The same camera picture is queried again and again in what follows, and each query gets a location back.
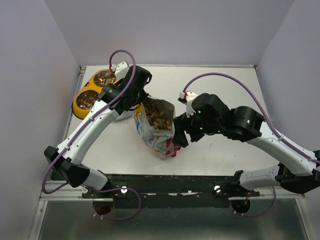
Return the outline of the metal food scoop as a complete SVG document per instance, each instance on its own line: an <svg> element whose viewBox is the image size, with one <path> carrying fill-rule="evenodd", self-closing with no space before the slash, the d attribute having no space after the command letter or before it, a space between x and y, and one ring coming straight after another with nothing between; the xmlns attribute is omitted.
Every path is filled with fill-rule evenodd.
<svg viewBox="0 0 320 240"><path fill-rule="evenodd" d="M132 111L124 111L121 115L119 115L113 122L120 122L127 120L133 116Z"/></svg>

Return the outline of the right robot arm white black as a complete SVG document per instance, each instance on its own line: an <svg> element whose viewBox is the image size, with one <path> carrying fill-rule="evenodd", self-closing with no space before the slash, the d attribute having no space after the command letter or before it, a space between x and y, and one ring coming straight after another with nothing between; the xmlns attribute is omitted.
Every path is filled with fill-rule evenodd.
<svg viewBox="0 0 320 240"><path fill-rule="evenodd" d="M186 111L173 120L174 144L185 148L204 136L223 135L252 145L278 161L269 168L236 171L230 183L234 195L265 187L305 194L320 186L319 151L306 150L286 139L256 110L247 106L229 109L217 95L208 93L181 92L178 101L186 106Z"/></svg>

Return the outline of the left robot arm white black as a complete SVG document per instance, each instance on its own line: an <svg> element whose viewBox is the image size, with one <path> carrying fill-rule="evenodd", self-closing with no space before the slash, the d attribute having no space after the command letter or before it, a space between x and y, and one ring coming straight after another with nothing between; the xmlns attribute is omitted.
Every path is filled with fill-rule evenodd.
<svg viewBox="0 0 320 240"><path fill-rule="evenodd" d="M104 86L78 127L57 147L48 146L44 150L49 169L73 188L86 186L93 188L99 197L107 197L111 191L108 177L99 170L83 165L82 161L108 125L146 98L144 87L151 79L152 74L148 70L131 66L124 78Z"/></svg>

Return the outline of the pet food bag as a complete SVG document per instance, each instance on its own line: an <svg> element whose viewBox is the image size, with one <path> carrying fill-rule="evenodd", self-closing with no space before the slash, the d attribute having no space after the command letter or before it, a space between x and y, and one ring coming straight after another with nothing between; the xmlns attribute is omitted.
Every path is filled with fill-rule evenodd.
<svg viewBox="0 0 320 240"><path fill-rule="evenodd" d="M174 158L181 147L173 143L175 106L167 100L147 96L134 107L135 127L141 140L160 159Z"/></svg>

